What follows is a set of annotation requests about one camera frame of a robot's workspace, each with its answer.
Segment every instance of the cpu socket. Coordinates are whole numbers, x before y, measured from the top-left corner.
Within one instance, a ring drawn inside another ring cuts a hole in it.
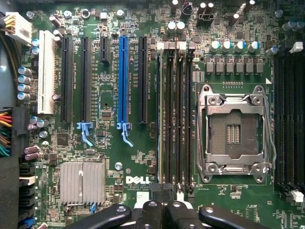
[[[264,181],[271,168],[265,99],[260,85],[252,94],[215,94],[209,85],[202,87],[196,150],[204,183],[214,175],[252,175],[257,183]]]

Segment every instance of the white pci slot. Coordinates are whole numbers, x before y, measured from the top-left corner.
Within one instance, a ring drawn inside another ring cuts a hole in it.
[[[55,41],[50,31],[39,31],[38,113],[54,114]]]

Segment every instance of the metal socket frame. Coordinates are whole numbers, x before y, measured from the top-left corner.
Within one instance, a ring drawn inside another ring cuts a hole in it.
[[[205,84],[198,97],[197,113],[197,166],[204,183],[209,183],[213,175],[252,175],[258,184],[263,183],[270,171],[270,149],[266,142],[265,103],[266,94],[262,86],[257,85],[252,94],[215,94],[210,85]],[[206,129],[206,150],[203,151],[202,116],[206,110],[206,126],[209,116],[213,114],[229,114],[232,110],[240,110],[243,114],[258,114],[263,122],[263,149],[257,155],[241,155],[232,159],[225,154],[208,152],[208,128]]]

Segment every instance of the white connector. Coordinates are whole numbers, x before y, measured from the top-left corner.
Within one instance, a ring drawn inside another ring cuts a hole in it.
[[[55,41],[50,31],[39,31],[38,113],[54,114]]]
[[[27,46],[31,46],[32,42],[32,23],[28,22],[17,12],[6,12],[6,16],[12,15],[15,18],[14,33],[5,32],[5,35],[12,39],[21,42]]]

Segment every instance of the blue pcie slot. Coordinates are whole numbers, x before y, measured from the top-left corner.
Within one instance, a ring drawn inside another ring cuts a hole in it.
[[[128,80],[129,80],[129,44],[128,37],[119,38],[119,98],[117,129],[122,130],[123,141],[133,147],[128,139],[130,123],[128,122]]]

